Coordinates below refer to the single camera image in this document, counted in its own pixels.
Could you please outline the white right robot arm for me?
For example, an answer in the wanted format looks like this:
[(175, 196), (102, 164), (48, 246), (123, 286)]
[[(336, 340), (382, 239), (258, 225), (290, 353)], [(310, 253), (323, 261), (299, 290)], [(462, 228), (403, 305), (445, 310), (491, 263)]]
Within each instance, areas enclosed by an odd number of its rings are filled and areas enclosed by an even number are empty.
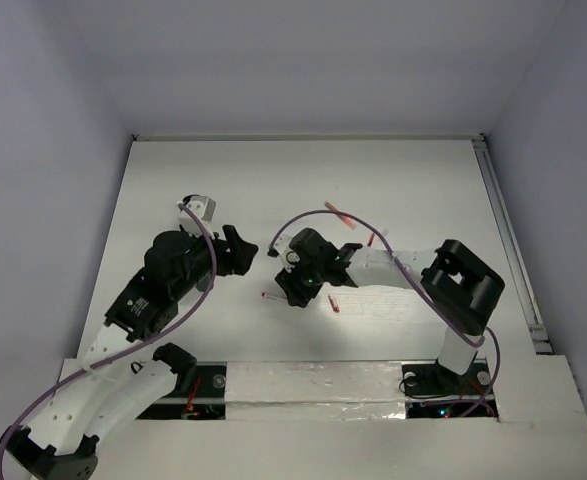
[(455, 392), (470, 378), (484, 332), (505, 288), (502, 277), (462, 242), (432, 250), (393, 251), (360, 243), (336, 247), (305, 228), (279, 236), (268, 255), (282, 262), (275, 281), (288, 304), (305, 308), (322, 287), (392, 287), (415, 291), (447, 325), (433, 368), (435, 384)]

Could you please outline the clear red gel pen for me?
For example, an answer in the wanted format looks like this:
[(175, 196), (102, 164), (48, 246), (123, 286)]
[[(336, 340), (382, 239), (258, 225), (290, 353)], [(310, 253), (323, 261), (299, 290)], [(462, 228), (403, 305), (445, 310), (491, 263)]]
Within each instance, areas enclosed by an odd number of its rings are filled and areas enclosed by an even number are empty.
[(388, 236), (388, 234), (389, 234), (388, 228), (383, 228), (378, 234), (372, 233), (369, 236), (367, 246), (372, 247), (376, 241), (378, 241), (380, 239), (385, 239)]

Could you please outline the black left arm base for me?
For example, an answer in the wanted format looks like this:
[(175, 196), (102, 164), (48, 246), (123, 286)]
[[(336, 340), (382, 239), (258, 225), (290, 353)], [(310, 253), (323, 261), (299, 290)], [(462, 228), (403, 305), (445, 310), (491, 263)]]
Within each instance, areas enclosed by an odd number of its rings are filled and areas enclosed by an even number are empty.
[(224, 420), (226, 417), (227, 365), (203, 364), (197, 367), (197, 380), (191, 391), (171, 392), (138, 415), (138, 420)]

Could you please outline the white pen red cap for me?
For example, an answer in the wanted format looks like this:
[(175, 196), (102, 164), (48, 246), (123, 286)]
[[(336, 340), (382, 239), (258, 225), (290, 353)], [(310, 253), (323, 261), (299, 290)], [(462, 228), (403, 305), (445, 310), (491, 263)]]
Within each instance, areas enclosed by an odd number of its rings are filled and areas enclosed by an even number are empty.
[(280, 295), (274, 295), (267, 292), (262, 292), (261, 296), (265, 299), (274, 300), (274, 301), (287, 301), (287, 299)]

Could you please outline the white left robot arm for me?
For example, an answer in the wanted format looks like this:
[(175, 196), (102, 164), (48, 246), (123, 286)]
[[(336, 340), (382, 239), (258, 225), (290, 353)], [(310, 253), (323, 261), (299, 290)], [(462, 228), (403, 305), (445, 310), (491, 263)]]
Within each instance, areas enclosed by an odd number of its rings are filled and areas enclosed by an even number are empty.
[(232, 225), (221, 233), (158, 234), (128, 281), (77, 371), (35, 400), (0, 438), (0, 478), (11, 456), (37, 479), (87, 479), (101, 444), (167, 394), (199, 388), (196, 358), (159, 341), (181, 326), (179, 303), (191, 290), (209, 295), (218, 276), (245, 275), (257, 245)]

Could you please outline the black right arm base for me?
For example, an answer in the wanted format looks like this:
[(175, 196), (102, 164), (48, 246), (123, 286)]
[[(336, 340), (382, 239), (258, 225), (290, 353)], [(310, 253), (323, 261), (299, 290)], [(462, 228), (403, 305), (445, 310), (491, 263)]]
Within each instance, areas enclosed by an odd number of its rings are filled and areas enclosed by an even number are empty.
[(436, 363), (402, 366), (398, 389), (405, 397), (407, 419), (498, 418), (492, 380), (485, 362), (474, 362), (464, 375)]

